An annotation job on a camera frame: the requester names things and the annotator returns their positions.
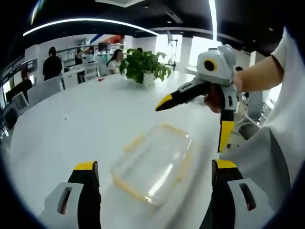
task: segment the white sleeve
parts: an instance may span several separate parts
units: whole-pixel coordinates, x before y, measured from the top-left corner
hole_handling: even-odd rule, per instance
[[[271,53],[277,59],[281,67],[285,69],[287,56],[287,30],[284,28],[283,37],[277,48]]]
[[[108,70],[114,70],[115,69],[115,64],[113,61],[110,61],[107,67]]]

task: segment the potted plant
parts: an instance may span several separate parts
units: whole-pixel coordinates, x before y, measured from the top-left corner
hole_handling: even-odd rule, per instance
[[[156,55],[151,51],[140,53],[136,49],[127,50],[127,57],[121,61],[120,73],[126,71],[126,77],[137,83],[151,86],[157,78],[164,80],[165,75],[172,73],[171,69],[158,62],[159,56],[166,56],[163,52]]]

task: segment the clear plastic container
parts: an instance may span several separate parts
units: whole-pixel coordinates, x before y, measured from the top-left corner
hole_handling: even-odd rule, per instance
[[[156,125],[124,148],[111,168],[113,182],[134,198],[161,205],[187,173],[191,145],[186,132]]]

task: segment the black ceiling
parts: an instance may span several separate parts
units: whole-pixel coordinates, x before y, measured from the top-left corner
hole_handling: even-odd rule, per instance
[[[146,0],[136,5],[122,8],[95,0],[44,0],[33,25],[31,12],[36,0],[9,1],[7,14],[1,14],[6,34],[1,66],[5,67],[25,48],[55,38],[86,34],[125,34],[136,37],[151,36],[146,32],[126,26],[101,22],[70,22],[35,31],[25,37],[22,34],[39,25],[60,19],[90,17],[128,22],[144,28],[189,27],[212,30],[208,0]],[[237,49],[259,50],[269,53],[282,35],[283,24],[274,5],[267,0],[215,0],[218,33],[235,38],[240,42],[219,36],[218,40],[229,43]],[[184,36],[200,35],[210,38],[210,34],[185,32]]]

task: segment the green leaves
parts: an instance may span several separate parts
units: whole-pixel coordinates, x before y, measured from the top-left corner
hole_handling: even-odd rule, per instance
[[[127,57],[122,60],[120,73],[123,74],[126,69],[126,77],[133,79],[138,83],[143,83],[143,72],[149,71],[154,73],[155,79],[160,78],[162,81],[165,75],[172,73],[171,69],[158,62],[159,56],[165,58],[166,54],[158,52],[156,55],[152,51],[140,53],[136,49],[128,49]]]

